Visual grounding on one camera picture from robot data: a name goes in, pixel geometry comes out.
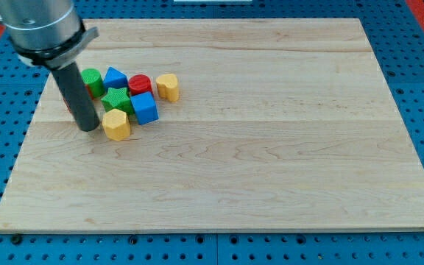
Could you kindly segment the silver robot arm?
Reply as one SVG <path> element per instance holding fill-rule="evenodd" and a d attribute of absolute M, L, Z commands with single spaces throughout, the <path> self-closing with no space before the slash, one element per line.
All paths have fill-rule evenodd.
<path fill-rule="evenodd" d="M 59 70 L 99 36 L 86 29 L 72 0 L 0 0 L 0 20 L 29 66 Z"/>

